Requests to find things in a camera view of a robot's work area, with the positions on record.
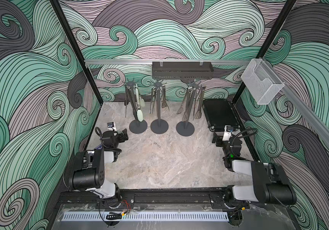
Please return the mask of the dark utensil rack stand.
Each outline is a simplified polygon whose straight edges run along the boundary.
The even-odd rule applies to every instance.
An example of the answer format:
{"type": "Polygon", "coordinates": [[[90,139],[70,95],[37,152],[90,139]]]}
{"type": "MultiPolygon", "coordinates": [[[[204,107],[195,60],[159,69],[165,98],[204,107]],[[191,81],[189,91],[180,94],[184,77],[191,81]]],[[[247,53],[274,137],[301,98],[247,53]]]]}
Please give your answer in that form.
{"type": "Polygon", "coordinates": [[[155,109],[156,109],[156,115],[157,119],[154,120],[151,125],[151,131],[155,134],[164,134],[167,132],[169,125],[168,123],[161,118],[161,90],[162,90],[162,83],[160,81],[156,81],[154,83],[154,87],[157,88],[156,93],[156,102],[155,102],[155,109]]]}
{"type": "Polygon", "coordinates": [[[190,99],[190,107],[188,109],[188,119],[185,121],[185,122],[182,122],[180,121],[179,123],[177,123],[176,125],[176,131],[178,134],[180,134],[181,136],[184,136],[184,137],[190,137],[191,135],[193,135],[194,131],[195,131],[195,127],[194,125],[189,121],[190,119],[190,114],[191,114],[191,111],[193,110],[193,107],[195,106],[196,104],[196,99],[197,99],[197,96],[198,96],[198,91],[200,89],[200,85],[197,83],[197,82],[192,82],[190,85],[189,85],[190,88],[192,87],[195,87],[196,90],[194,90],[191,94],[191,99],[190,99]]]}
{"type": "Polygon", "coordinates": [[[127,106],[130,104],[133,111],[134,120],[130,123],[129,129],[134,134],[143,133],[148,125],[143,118],[142,107],[145,107],[145,101],[140,95],[138,85],[129,80],[124,84],[125,86],[125,116],[127,116],[127,106]]]}

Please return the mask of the green metal tongs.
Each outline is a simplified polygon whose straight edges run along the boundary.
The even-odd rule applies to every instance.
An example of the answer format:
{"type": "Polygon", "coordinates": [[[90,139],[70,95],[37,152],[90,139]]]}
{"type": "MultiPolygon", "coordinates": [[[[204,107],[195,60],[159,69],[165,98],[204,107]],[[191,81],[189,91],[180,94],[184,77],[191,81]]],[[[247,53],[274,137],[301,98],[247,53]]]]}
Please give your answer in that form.
{"type": "Polygon", "coordinates": [[[145,106],[145,102],[140,96],[139,89],[138,89],[137,85],[135,85],[135,94],[136,94],[136,101],[137,101],[137,106],[138,106],[138,108],[137,108],[137,118],[138,118],[139,122],[142,122],[144,119],[143,119],[143,113],[142,113],[141,107],[145,106]]]}

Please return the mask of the clear metal tongs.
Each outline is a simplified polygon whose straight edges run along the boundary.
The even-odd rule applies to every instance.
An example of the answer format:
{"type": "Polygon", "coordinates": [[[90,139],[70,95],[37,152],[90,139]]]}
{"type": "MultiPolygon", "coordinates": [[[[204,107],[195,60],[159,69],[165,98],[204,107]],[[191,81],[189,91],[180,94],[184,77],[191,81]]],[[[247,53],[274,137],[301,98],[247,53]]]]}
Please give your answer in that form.
{"type": "Polygon", "coordinates": [[[165,87],[165,84],[162,85],[162,105],[161,105],[161,107],[169,109],[169,106],[168,106],[167,101],[166,101],[166,87],[165,87]]]}

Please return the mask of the black metal tongs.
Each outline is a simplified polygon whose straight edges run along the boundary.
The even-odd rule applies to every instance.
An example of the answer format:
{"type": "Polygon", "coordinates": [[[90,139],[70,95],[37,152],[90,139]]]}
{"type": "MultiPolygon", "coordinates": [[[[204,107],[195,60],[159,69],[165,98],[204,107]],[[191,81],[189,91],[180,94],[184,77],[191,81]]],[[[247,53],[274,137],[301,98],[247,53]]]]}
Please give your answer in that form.
{"type": "Polygon", "coordinates": [[[135,97],[134,97],[134,92],[133,92],[133,87],[132,86],[128,86],[128,85],[125,85],[125,94],[126,94],[126,105],[130,104],[131,107],[132,107],[132,110],[133,110],[133,115],[134,115],[134,118],[136,120],[138,120],[137,118],[137,103],[136,103],[136,100],[135,100],[135,97]]]}

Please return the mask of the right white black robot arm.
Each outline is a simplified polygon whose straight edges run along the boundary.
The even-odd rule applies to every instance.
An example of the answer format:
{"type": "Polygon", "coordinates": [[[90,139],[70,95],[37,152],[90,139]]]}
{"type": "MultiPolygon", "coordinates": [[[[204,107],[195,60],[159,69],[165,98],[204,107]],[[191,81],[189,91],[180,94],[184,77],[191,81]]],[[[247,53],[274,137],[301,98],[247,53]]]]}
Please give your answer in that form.
{"type": "Polygon", "coordinates": [[[224,139],[213,133],[212,143],[222,148],[227,170],[252,177],[251,185],[229,188],[233,200],[285,206],[296,204],[296,193],[282,165],[250,161],[240,157],[242,141],[235,135],[224,139]]]}

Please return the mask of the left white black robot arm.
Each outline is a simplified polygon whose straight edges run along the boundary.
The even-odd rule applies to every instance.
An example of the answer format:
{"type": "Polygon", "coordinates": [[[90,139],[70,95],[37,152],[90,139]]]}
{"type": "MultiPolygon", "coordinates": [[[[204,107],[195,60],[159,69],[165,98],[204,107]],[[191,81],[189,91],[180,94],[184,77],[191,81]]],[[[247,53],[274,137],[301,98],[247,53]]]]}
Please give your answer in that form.
{"type": "Polygon", "coordinates": [[[92,192],[99,198],[107,199],[116,196],[118,186],[105,179],[105,166],[117,161],[122,152],[120,143],[129,139],[128,132],[106,131],[95,128],[101,141],[101,147],[85,150],[75,155],[73,166],[68,174],[68,188],[72,191],[92,192]]]}

